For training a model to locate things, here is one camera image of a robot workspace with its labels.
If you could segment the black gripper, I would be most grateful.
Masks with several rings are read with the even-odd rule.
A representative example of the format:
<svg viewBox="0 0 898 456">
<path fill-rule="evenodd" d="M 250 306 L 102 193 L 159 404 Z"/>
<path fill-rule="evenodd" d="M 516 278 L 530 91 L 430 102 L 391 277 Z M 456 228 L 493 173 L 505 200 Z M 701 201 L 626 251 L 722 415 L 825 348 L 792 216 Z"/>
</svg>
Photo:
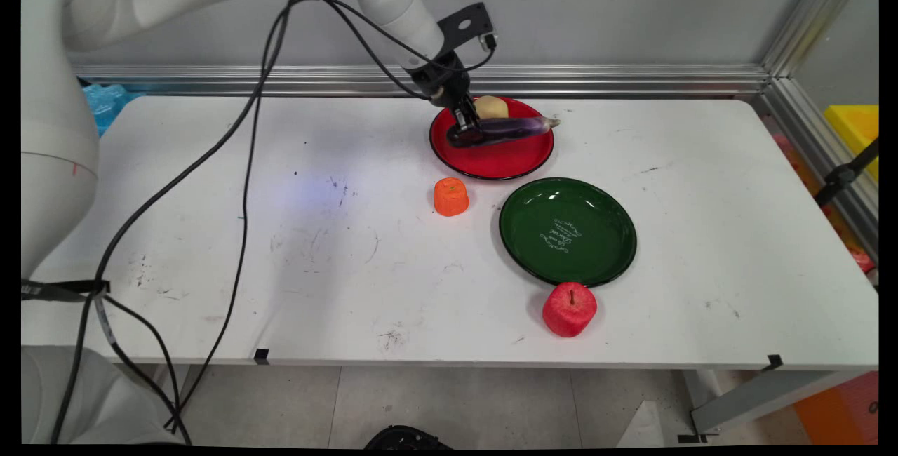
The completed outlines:
<svg viewBox="0 0 898 456">
<path fill-rule="evenodd" d="M 427 63 L 408 69 L 407 73 L 434 107 L 455 109 L 452 144 L 471 145 L 472 140 L 481 140 L 483 133 L 474 99 L 469 94 L 469 73 L 456 70 L 461 68 L 463 64 L 456 51 L 446 51 L 436 58 L 436 64 Z"/>
</svg>

